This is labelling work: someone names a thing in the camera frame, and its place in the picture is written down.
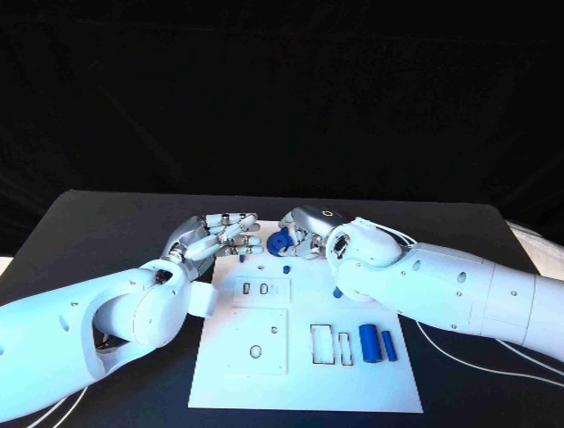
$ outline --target white board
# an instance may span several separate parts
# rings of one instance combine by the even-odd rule
[[[266,242],[277,222],[259,223]],[[221,296],[202,329],[189,407],[423,413],[398,316],[375,302],[334,298],[325,259],[277,258],[267,252],[247,256],[246,263],[218,258],[212,282]],[[260,294],[261,284],[276,284],[274,295]],[[362,324],[390,330],[398,361],[387,360],[381,342],[384,361],[365,363]],[[334,365],[313,362],[312,325],[331,325]],[[349,334],[352,366],[342,365],[339,333]],[[259,358],[250,355],[256,345]]]

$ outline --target black tabletop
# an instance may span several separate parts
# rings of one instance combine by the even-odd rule
[[[368,218],[420,242],[537,273],[499,212],[488,205],[71,191],[55,201],[0,278],[0,306],[158,259],[169,234],[195,214],[254,211],[261,219],[279,220],[308,203],[331,207],[348,218]],[[211,271],[202,280],[211,280]],[[90,387],[63,426],[564,426],[563,388],[462,365],[436,350],[406,317],[404,339],[424,414],[188,408],[202,322],[188,316],[172,343]],[[564,382],[496,341],[432,327],[426,332],[465,361]],[[52,422],[64,412],[57,413]],[[27,426],[40,415],[5,426]]]

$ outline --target black curtain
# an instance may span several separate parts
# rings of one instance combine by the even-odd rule
[[[67,189],[486,202],[564,244],[564,23],[383,7],[0,2],[0,253]]]

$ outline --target white robotic arm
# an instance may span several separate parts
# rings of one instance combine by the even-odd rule
[[[300,207],[280,226],[295,229],[297,247],[305,236],[318,243],[305,258],[326,256],[351,299],[377,300],[437,328],[517,343],[564,362],[564,281],[417,243],[362,218],[345,223],[331,210]],[[293,253],[290,247],[279,255]]]
[[[0,308],[0,422],[100,381],[176,336],[187,313],[211,317],[218,291],[194,281],[214,255],[260,253],[254,214],[194,217],[162,259]],[[119,338],[96,346],[94,326]]]

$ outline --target blue object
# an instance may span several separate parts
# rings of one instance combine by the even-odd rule
[[[362,341],[364,361],[367,363],[381,362],[381,345],[378,343],[378,331],[374,324],[359,325],[359,339]]]
[[[390,361],[395,361],[398,359],[395,355],[394,342],[391,341],[390,332],[381,332],[383,335],[383,343],[385,344],[385,351],[388,352]]]
[[[280,250],[293,246],[293,238],[289,235],[289,227],[283,227],[280,232],[272,234],[267,238],[267,251],[276,257],[280,257]]]

